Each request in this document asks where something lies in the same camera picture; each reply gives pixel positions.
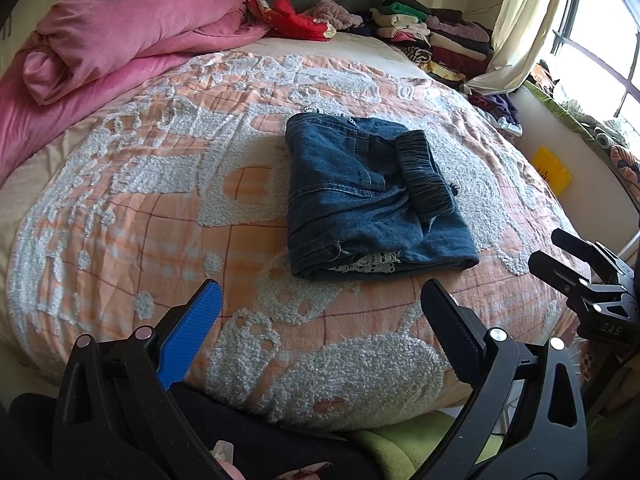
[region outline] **yellow bag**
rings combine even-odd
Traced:
[[[531,163],[556,196],[566,189],[573,178],[562,162],[544,146],[539,147]]]

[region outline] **silver screw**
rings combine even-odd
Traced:
[[[562,339],[560,339],[559,337],[552,337],[549,340],[549,344],[556,350],[562,350],[564,348],[564,341],[562,341]]]
[[[141,326],[134,333],[136,334],[136,339],[144,341],[145,339],[149,339],[153,332],[154,331],[150,326]]]
[[[78,339],[76,339],[76,346],[80,348],[84,348],[91,342],[91,336],[88,334],[82,334]]]
[[[504,341],[507,339],[507,333],[501,328],[492,328],[489,331],[489,335],[491,336],[491,339],[494,339],[495,341]]]

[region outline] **curtain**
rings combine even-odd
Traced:
[[[561,0],[504,0],[495,23],[495,54],[486,74],[465,84],[482,95],[511,92],[529,75]]]

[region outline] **blue denim garment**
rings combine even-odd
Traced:
[[[478,263],[423,131],[303,113],[287,121],[285,140],[293,275],[366,280]]]

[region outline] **orange plaid blanket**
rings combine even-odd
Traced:
[[[481,250],[465,272],[309,283],[286,251],[284,124],[301,110],[421,128]],[[186,380],[287,424],[347,430],[397,422],[462,399],[420,314],[437,276],[488,326],[541,342],[572,322],[527,272],[572,230],[523,156],[459,94],[348,60],[195,57],[151,80],[94,127],[25,216],[8,306],[20,344],[59,377],[75,339],[125,338],[183,304],[205,277],[223,311]]]

